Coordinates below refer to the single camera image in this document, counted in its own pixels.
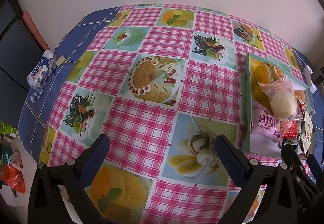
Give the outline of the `green cow biscuit packet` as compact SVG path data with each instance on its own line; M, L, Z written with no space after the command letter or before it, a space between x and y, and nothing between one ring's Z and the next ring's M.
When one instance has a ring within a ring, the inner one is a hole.
M304 119L302 120L302 127L298 136L298 154L306 154L311 146L312 134L314 132L314 126L311 121L311 116L308 112L305 112Z

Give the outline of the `red peanut snack packet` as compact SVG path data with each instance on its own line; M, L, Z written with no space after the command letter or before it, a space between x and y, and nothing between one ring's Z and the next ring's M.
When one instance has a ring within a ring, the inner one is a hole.
M302 120L305 115L305 103L298 103L295 118L289 122L279 122L277 126L279 138L297 139L302 128Z

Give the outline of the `purple swiss roll packet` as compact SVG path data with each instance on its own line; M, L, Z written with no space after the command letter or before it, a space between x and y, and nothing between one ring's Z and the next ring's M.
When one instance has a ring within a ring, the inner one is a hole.
M252 104L252 134L259 134L275 142L281 142L278 136L277 125L279 120L257 101Z

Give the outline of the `clear round bun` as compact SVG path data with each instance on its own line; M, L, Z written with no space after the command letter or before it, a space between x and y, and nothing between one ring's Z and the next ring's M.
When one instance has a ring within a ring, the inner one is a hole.
M292 127L298 115L298 102L290 77L264 84L258 82L261 91L268 97L272 114L279 121L277 129L282 137Z

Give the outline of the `yellow clear cake packet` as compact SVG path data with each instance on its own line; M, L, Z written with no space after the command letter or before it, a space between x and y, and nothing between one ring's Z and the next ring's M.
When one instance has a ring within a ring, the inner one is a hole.
M249 58L251 68L252 98L266 109L270 110L270 100L261 90L259 83L270 84L274 81L272 70L264 62Z

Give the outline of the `cream swiss roll packet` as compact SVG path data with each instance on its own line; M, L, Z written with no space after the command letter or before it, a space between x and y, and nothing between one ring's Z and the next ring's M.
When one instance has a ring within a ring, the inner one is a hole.
M272 63L268 64L268 67L271 69L271 75L274 81L283 79L286 76L283 74L282 70L279 69L276 65L273 65Z

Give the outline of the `orange plastic bag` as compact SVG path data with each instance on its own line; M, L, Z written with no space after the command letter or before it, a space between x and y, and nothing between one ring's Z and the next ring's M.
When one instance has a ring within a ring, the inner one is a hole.
M22 172L8 164L3 164L1 167L1 181L6 183L11 189L25 193L26 187Z

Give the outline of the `teal rimmed white tray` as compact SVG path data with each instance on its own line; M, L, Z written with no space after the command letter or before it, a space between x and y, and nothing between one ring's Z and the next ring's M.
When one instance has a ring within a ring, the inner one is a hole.
M249 58L256 59L257 61L264 62L264 63L270 63L270 61L268 61L264 58L261 58L251 52L249 52L244 58L245 73L247 75L246 82L245 82L245 88L246 88L245 120L246 120L246 124L247 124L247 126L246 126L247 132L245 134L245 137L243 138L242 151L246 154L258 155L258 156L269 157L269 158L274 158L274 159L280 159L281 158L281 147L279 147L277 142L274 142L273 140L270 140L258 133L251 133L253 99L252 99L252 71L251 71ZM283 72L284 76L287 76L290 78L292 87L295 90L300 89L305 93L306 103L308 104L308 106L311 106L312 108L314 108L312 93L311 93L308 85L306 85L301 80L296 78L292 73L290 73L286 70L283 70L282 72Z

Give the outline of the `black power adapter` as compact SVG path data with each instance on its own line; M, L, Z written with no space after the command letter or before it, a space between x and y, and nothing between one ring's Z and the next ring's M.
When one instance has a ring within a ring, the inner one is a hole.
M314 69L313 73L311 74L311 80L315 86L318 86L319 84L321 84L324 81L323 70L324 70L324 67L316 68L316 69Z

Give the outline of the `blue white crumpled wrapper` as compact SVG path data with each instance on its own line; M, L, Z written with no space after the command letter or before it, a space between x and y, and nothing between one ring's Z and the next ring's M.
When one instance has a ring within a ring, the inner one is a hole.
M29 73L27 77L28 85L33 89L33 93L29 96L32 103L37 102L45 91L46 83L56 69L56 55L50 50L43 53L37 65Z

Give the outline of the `small white eraser block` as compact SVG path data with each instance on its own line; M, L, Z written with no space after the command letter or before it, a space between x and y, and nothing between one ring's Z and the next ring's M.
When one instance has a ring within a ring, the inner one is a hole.
M60 67L65 61L66 61L66 58L63 55L61 55L55 62L56 66Z

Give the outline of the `pink checkered picture tablecloth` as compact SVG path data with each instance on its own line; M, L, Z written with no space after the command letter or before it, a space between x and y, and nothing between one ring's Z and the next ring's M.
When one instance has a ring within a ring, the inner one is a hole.
M279 67L307 90L292 47L236 16L144 3L86 16L55 49L39 159L64 164L104 133L110 150L85 191L116 223L216 223L238 195L211 144L225 135L249 158L278 165L279 144L244 133L244 61Z

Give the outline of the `dark blue cabinet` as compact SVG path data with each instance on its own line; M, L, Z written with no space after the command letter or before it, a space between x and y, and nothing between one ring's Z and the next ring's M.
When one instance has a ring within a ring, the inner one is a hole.
M27 77L44 52L22 15L18 0L5 0L1 6L1 121L13 127L30 90Z

